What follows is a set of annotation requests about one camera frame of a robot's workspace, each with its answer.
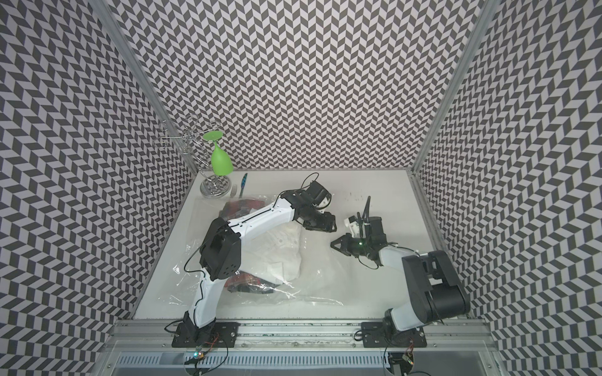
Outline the white shirt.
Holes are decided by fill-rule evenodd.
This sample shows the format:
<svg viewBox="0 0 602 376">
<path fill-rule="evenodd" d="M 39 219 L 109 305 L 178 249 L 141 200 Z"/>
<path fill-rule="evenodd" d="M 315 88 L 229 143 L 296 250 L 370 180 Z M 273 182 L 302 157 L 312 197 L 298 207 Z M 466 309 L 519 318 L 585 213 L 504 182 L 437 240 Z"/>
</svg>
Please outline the white shirt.
<svg viewBox="0 0 602 376">
<path fill-rule="evenodd" d="M 239 270 L 276 286 L 291 286 L 300 275 L 300 235 L 301 227 L 289 222 L 245 241 Z"/>
</svg>

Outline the red plaid shirt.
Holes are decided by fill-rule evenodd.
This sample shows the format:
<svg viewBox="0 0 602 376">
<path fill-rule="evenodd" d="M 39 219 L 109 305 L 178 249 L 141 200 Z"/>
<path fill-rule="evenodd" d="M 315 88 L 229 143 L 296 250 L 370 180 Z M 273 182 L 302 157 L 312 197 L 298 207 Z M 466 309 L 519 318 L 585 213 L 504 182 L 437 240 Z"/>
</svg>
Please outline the red plaid shirt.
<svg viewBox="0 0 602 376">
<path fill-rule="evenodd" d="M 258 199 L 240 199 L 227 202 L 223 209 L 219 212 L 219 216 L 225 220 L 237 219 L 242 216 L 247 216 L 266 205 L 265 200 Z M 248 274 L 241 270 L 237 271 L 233 277 L 230 277 L 225 288 L 231 293 L 241 292 L 257 295 L 273 294 L 276 285 Z"/>
</svg>

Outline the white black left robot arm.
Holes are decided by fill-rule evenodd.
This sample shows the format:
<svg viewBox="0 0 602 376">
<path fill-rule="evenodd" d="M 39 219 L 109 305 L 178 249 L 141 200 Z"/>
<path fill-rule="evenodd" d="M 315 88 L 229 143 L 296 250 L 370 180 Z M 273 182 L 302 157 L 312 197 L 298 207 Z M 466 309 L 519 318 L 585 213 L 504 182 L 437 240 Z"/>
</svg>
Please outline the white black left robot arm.
<svg viewBox="0 0 602 376">
<path fill-rule="evenodd" d="M 215 321 L 222 290 L 240 269 L 242 248 L 247 241 L 297 220 L 306 230 L 337 231 L 335 216 L 325 210 L 331 202 L 329 191 L 310 185 L 282 191 L 273 203 L 241 218 L 214 219 L 198 249 L 200 280 L 184 321 L 193 329 L 203 329 Z"/>
</svg>

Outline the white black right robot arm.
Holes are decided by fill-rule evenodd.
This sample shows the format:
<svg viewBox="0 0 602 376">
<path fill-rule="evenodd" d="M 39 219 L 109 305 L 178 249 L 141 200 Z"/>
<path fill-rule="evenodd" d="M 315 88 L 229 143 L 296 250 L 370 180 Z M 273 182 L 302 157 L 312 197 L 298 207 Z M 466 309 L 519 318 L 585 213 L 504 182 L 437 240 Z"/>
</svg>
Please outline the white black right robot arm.
<svg viewBox="0 0 602 376">
<path fill-rule="evenodd" d="M 470 311 L 470 299 L 456 268 L 444 251 L 419 253 L 387 240 L 380 217 L 359 214 L 344 220 L 347 232 L 331 242 L 343 255 L 372 261 L 377 268 L 400 272 L 407 302 L 388 309 L 383 325 L 389 332 L 406 332 Z"/>
</svg>

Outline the blue green pen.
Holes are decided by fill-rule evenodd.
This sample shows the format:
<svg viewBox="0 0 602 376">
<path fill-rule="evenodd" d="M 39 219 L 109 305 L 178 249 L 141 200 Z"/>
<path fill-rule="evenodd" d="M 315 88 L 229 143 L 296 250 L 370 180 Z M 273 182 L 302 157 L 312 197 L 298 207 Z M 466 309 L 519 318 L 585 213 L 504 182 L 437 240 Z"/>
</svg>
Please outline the blue green pen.
<svg viewBox="0 0 602 376">
<path fill-rule="evenodd" d="M 248 175 L 249 174 L 246 172 L 243 175 L 242 179 L 241 179 L 241 191 L 240 191 L 239 196 L 238 196 L 239 198 L 242 198 L 242 196 L 243 196 L 243 193 L 244 193 L 244 190 L 245 190 L 245 187 L 246 187 L 246 181 L 247 181 Z"/>
</svg>

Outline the green plastic wine glass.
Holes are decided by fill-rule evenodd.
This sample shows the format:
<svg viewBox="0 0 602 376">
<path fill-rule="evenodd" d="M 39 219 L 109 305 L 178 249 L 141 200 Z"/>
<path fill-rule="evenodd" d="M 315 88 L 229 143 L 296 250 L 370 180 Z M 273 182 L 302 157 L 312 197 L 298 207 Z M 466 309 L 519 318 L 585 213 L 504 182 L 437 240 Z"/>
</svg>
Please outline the green plastic wine glass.
<svg viewBox="0 0 602 376">
<path fill-rule="evenodd" d="M 234 166 L 230 159 L 230 156 L 226 151 L 224 151 L 218 144 L 218 141 L 222 139 L 224 133 L 221 131 L 210 131 L 203 135 L 203 139 L 205 141 L 211 142 L 213 144 L 213 153 L 211 154 L 211 166 L 213 172 L 217 176 L 227 176 L 230 175 Z"/>
</svg>

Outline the aluminium frame right floor rail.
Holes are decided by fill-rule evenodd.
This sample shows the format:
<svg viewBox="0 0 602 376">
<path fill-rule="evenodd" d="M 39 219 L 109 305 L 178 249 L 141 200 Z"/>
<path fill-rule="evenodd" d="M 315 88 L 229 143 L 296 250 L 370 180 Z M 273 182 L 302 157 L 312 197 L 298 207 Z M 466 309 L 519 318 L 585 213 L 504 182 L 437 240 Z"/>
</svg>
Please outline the aluminium frame right floor rail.
<svg viewBox="0 0 602 376">
<path fill-rule="evenodd" d="M 458 272 L 458 274 L 460 274 L 458 270 L 458 264 L 453 259 L 453 254 L 446 243 L 442 228 L 437 222 L 434 210 L 430 206 L 419 177 L 412 171 L 407 172 L 407 175 L 409 178 L 410 187 L 412 188 L 412 192 L 415 197 L 415 201 L 419 207 L 420 214 L 426 227 L 426 232 L 432 245 L 432 250 L 444 251 L 448 258 L 450 258 L 451 264 L 454 266 L 455 270 Z"/>
</svg>

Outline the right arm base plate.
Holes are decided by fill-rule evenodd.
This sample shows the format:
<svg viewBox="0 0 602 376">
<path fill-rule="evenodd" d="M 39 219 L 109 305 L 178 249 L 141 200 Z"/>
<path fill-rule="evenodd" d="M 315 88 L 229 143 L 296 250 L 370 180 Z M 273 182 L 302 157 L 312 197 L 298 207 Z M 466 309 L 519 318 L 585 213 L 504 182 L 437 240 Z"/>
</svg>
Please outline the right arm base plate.
<svg viewBox="0 0 602 376">
<path fill-rule="evenodd" d="M 361 342 L 365 348 L 427 347 L 426 335 L 421 327 L 401 332 L 394 327 L 386 327 L 383 322 L 362 322 L 360 330 L 354 334 L 354 340 Z"/>
</svg>

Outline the aluminium front rail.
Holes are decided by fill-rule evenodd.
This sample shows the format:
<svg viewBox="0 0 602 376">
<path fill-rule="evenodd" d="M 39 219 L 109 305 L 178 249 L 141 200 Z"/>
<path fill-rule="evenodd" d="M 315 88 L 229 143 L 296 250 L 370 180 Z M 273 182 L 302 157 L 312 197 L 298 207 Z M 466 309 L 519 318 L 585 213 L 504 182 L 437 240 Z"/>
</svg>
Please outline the aluminium front rail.
<svg viewBox="0 0 602 376">
<path fill-rule="evenodd" d="M 361 320 L 239 320 L 235 350 L 301 350 L 301 349 L 384 349 L 365 348 L 354 340 Z M 494 340 L 484 321 L 451 319 L 443 324 L 422 327 L 427 347 L 415 350 L 469 350 L 496 349 Z"/>
</svg>

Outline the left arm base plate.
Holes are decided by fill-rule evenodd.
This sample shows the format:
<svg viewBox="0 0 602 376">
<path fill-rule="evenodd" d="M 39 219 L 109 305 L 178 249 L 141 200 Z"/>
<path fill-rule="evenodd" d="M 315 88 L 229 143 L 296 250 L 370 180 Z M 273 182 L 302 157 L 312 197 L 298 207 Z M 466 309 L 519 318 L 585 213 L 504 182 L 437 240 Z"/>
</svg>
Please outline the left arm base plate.
<svg viewBox="0 0 602 376">
<path fill-rule="evenodd" d="M 172 340 L 172 348 L 232 348 L 238 338 L 238 322 L 213 322 L 203 328 L 180 323 Z"/>
</svg>

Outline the aluminium frame corner post right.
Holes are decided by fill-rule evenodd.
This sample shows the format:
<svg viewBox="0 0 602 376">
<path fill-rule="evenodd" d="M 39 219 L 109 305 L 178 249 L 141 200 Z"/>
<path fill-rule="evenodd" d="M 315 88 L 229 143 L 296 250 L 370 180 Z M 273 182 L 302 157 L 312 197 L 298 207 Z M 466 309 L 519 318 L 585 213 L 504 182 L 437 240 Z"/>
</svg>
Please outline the aluminium frame corner post right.
<svg viewBox="0 0 602 376">
<path fill-rule="evenodd" d="M 423 163 L 426 161 L 500 3 L 501 2 L 498 0 L 486 0 L 484 2 L 484 6 L 477 18 L 474 29 L 468 37 L 467 45 L 464 48 L 457 67 L 450 79 L 448 88 L 445 90 L 441 105 L 435 114 L 434 120 L 428 129 L 423 144 L 420 147 L 420 151 L 412 165 L 411 171 L 413 174 L 417 174 Z"/>
</svg>

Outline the aluminium frame corner post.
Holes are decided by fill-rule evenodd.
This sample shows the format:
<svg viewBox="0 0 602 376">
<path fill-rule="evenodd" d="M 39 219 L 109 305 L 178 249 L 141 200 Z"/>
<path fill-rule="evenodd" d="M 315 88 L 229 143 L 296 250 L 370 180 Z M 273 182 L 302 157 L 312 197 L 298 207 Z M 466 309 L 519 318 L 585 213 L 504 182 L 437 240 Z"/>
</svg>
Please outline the aluminium frame corner post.
<svg viewBox="0 0 602 376">
<path fill-rule="evenodd" d="M 445 90 L 441 105 L 435 114 L 434 120 L 428 129 L 423 144 L 420 147 L 420 151 L 412 165 L 411 171 L 413 174 L 417 174 L 423 163 L 426 161 L 500 3 L 501 2 L 498 0 L 486 0 L 484 2 L 484 6 L 477 18 L 474 29 L 468 37 L 467 45 L 464 48 L 457 67 L 450 79 L 448 88 Z"/>
<path fill-rule="evenodd" d="M 131 48 L 131 45 L 126 40 L 124 34 L 122 34 L 122 29 L 114 19 L 113 13 L 111 12 L 107 2 L 102 0 L 89 0 L 88 3 L 92 7 L 93 12 L 97 15 L 100 23 L 102 23 L 102 26 L 106 33 L 108 33 L 111 41 L 119 51 L 122 59 L 125 61 L 126 66 L 130 69 L 140 89 L 146 96 L 163 127 L 166 129 L 168 136 L 171 137 L 172 142 L 174 142 L 177 148 L 184 147 L 185 144 L 177 130 L 177 127 L 175 127 L 171 117 L 168 115 L 166 108 L 159 98 L 159 95 L 155 91 L 155 87 L 152 85 L 151 80 L 146 75 L 146 72 Z"/>
</svg>

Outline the aluminium frame corner post left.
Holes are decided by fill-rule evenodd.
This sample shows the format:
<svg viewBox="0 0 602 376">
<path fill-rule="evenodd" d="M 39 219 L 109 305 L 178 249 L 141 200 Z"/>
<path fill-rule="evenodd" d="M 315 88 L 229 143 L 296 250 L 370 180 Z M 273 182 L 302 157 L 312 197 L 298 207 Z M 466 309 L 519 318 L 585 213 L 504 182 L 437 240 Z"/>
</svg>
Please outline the aluminium frame corner post left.
<svg viewBox="0 0 602 376">
<path fill-rule="evenodd" d="M 111 12 L 107 2 L 102 0 L 89 0 L 88 3 L 92 7 L 93 12 L 97 15 L 100 23 L 102 23 L 102 26 L 106 33 L 108 33 L 111 41 L 119 51 L 122 59 L 125 61 L 126 66 L 130 69 L 140 89 L 146 96 L 163 127 L 166 129 L 168 136 L 171 137 L 172 142 L 174 142 L 177 148 L 184 147 L 185 144 L 177 130 L 177 127 L 175 127 L 171 117 L 168 115 L 166 108 L 159 98 L 159 95 L 155 91 L 155 87 L 152 85 L 151 80 L 146 75 L 146 72 L 131 48 L 131 45 L 126 40 L 124 34 L 122 34 L 122 29 L 114 19 L 113 13 Z"/>
</svg>

